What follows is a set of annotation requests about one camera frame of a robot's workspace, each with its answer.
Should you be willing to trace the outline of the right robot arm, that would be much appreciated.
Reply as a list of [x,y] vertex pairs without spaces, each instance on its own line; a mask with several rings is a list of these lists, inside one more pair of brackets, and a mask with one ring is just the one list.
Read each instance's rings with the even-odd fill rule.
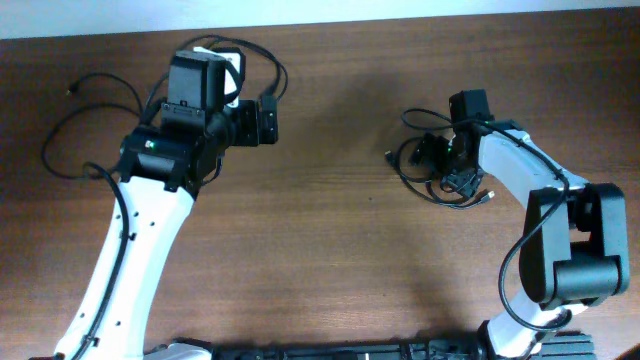
[[503,313],[476,334],[431,340],[430,359],[592,359],[593,340],[566,326],[630,284],[625,199],[612,183],[591,183],[545,154],[512,120],[491,114],[485,91],[449,100],[446,128],[425,128],[409,157],[429,170],[429,202],[468,209],[493,197],[479,192],[496,178],[525,208],[523,234],[501,262]]

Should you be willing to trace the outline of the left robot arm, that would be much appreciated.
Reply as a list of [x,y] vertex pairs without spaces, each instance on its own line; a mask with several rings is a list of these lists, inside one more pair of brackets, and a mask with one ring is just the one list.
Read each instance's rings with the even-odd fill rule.
[[111,170],[85,166],[111,188],[114,209],[96,267],[56,359],[141,359],[152,303],[172,244],[200,190],[230,147],[278,140],[272,91],[240,97],[246,60],[237,47],[178,50],[124,137]]

